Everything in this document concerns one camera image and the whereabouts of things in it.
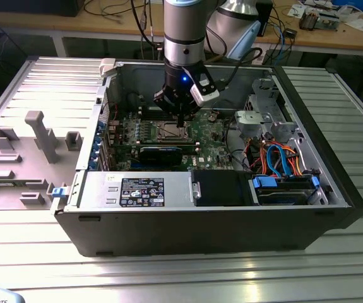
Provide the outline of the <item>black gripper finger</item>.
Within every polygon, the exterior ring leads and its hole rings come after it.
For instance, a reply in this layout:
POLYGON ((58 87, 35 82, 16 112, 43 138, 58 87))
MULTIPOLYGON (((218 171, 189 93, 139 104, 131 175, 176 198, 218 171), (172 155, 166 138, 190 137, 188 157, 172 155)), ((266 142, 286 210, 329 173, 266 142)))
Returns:
POLYGON ((154 94, 153 101, 156 106, 160 107, 177 121, 177 126, 182 126, 181 105, 177 99, 173 100, 169 96, 173 97, 172 94, 167 95, 164 90, 160 90, 154 94))
POLYGON ((195 114, 201 109, 201 107, 192 100, 190 103, 181 104, 181 126, 184 125, 185 121, 192 121, 195 114))

